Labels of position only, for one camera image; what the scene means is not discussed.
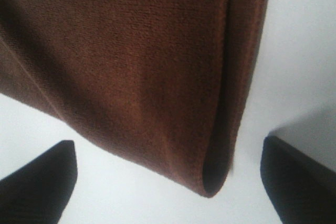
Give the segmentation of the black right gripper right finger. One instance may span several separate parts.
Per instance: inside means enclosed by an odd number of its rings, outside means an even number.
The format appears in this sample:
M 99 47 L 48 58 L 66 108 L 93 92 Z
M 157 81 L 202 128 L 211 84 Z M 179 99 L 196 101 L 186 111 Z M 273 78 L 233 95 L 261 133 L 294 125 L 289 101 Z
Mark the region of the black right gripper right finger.
M 335 172 L 276 136 L 264 140 L 260 176 L 282 223 L 335 223 Z

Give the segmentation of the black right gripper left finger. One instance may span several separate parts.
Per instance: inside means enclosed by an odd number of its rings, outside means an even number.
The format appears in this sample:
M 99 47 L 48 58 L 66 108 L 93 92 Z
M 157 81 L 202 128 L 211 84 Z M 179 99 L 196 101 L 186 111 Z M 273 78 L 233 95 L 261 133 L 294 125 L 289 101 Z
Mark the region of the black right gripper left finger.
M 77 176 L 74 142 L 57 143 L 1 179 L 1 223 L 58 223 Z

